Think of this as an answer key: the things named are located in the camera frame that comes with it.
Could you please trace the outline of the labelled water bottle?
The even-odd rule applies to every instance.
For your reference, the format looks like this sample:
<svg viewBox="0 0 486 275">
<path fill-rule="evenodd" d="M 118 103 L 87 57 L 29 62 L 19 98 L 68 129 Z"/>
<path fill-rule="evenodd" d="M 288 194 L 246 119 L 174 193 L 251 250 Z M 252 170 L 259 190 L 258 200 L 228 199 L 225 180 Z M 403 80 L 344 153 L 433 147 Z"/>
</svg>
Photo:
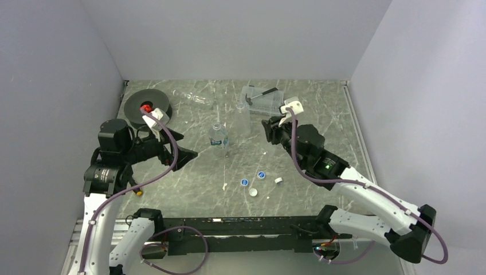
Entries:
<svg viewBox="0 0 486 275">
<path fill-rule="evenodd" d="M 221 157 L 228 153 L 228 132 L 225 126 L 216 122 L 209 128 L 209 141 L 212 151 Z"/>
</svg>

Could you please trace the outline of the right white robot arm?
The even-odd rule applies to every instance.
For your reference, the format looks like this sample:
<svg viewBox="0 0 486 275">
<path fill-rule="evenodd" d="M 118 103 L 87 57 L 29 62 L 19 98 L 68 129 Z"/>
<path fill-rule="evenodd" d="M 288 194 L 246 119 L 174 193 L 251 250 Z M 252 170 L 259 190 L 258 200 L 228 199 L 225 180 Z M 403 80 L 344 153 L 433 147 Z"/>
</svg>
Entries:
<svg viewBox="0 0 486 275">
<path fill-rule="evenodd" d="M 353 214 L 326 205 L 315 224 L 321 237 L 359 235 L 387 245 L 405 261 L 418 264 L 426 259 L 425 250 L 437 214 L 433 207 L 409 203 L 368 180 L 347 161 L 326 150 L 324 136 L 312 124 L 280 121 L 279 116 L 262 120 L 266 141 L 281 145 L 303 178 L 363 204 L 372 213 Z"/>
</svg>

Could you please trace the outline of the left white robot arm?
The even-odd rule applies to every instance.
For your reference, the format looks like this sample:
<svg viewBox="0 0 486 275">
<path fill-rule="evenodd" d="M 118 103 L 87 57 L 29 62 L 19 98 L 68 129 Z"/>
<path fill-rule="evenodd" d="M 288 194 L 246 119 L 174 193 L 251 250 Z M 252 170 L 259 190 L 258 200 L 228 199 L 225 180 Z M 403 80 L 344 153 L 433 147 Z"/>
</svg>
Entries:
<svg viewBox="0 0 486 275">
<path fill-rule="evenodd" d="M 140 138 L 123 119 L 111 119 L 100 126 L 99 147 L 84 173 L 84 218 L 77 252 L 69 274 L 126 274 L 144 243 L 163 238 L 166 226 L 156 209 L 139 209 L 121 241 L 112 247 L 116 217 L 123 191 L 140 191 L 133 178 L 133 164 L 157 157 L 172 171 L 197 157 L 197 152 L 166 145 L 183 135 L 173 130 Z"/>
</svg>

